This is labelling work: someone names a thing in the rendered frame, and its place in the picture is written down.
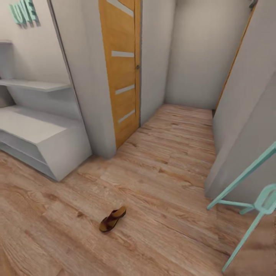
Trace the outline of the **sandal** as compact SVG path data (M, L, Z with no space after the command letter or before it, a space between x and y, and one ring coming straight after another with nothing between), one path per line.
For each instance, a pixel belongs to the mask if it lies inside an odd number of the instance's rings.
M123 217L126 214L126 207L121 207L119 210L113 210L111 214L104 218L99 225L99 230L101 232L109 232L111 231L116 223L118 222L119 218Z

